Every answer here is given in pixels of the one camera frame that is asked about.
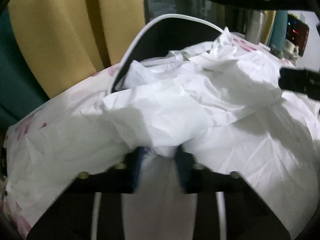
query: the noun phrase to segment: crumpled white plastic bag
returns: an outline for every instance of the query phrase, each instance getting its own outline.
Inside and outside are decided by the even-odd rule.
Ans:
[[[213,170],[243,173],[296,236],[312,216],[318,197],[313,162],[319,126],[313,125],[316,115],[302,99],[285,95],[290,104],[278,100],[279,67],[259,50],[247,53],[238,47],[228,30],[214,42],[133,62],[125,80],[130,89],[99,98],[92,107],[31,130],[10,144],[8,154],[14,158],[8,169],[8,197],[33,226],[79,172],[102,172],[135,146],[172,156],[175,146],[187,141],[185,148]],[[301,155],[304,149],[308,154]],[[135,239],[134,231],[140,232],[139,239],[148,239],[152,232],[159,239],[192,239],[196,198],[178,190],[172,160],[162,163],[170,165],[169,179],[165,174],[150,181],[157,166],[144,163],[141,191],[123,198],[128,239]],[[160,220],[152,220],[152,212],[145,217],[134,212],[139,205],[146,211],[145,199],[157,194],[161,197],[148,203],[159,204]],[[170,207],[175,220],[184,214],[179,228],[185,234],[170,223]]]
[[[148,60],[133,61],[124,88],[175,78],[204,107],[215,126],[233,123],[281,97],[279,66],[266,60],[260,51],[248,55],[237,48],[227,28],[214,42],[203,42],[175,54],[180,54],[184,61],[179,57],[175,63],[162,64],[161,60],[168,58],[152,59],[151,67],[143,65],[148,65]],[[204,54],[210,62],[202,60]]]
[[[205,109],[175,79],[116,92],[103,102],[130,149],[177,146],[212,125]]]

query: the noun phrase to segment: blue fabric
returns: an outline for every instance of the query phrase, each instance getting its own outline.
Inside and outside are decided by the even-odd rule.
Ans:
[[[6,130],[47,100],[21,54],[5,9],[0,16],[0,129]]]
[[[283,50],[285,35],[287,32],[288,11],[277,11],[269,46],[274,44],[278,49]]]

